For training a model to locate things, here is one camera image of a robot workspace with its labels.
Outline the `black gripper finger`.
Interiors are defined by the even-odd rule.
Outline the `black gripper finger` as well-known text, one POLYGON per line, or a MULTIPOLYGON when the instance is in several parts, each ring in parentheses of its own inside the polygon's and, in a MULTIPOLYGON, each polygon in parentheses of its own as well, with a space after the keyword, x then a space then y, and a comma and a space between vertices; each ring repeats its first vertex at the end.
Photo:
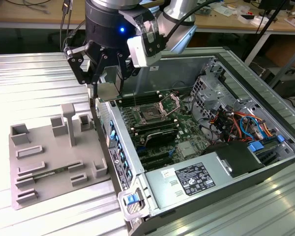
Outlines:
POLYGON ((131 76, 137 76, 139 68, 136 68, 132 59, 128 59, 126 54, 117 53, 118 70, 115 85, 118 88, 119 94, 122 94, 124 82, 131 76))
POLYGON ((87 84, 93 86, 93 97, 98 95, 98 80, 102 75, 107 60, 107 50, 95 43, 89 41, 85 46, 78 48, 66 47, 64 49, 67 61, 78 81, 79 84, 87 84), (87 71, 81 68, 81 64, 84 62, 84 56, 89 58, 89 66, 87 71))

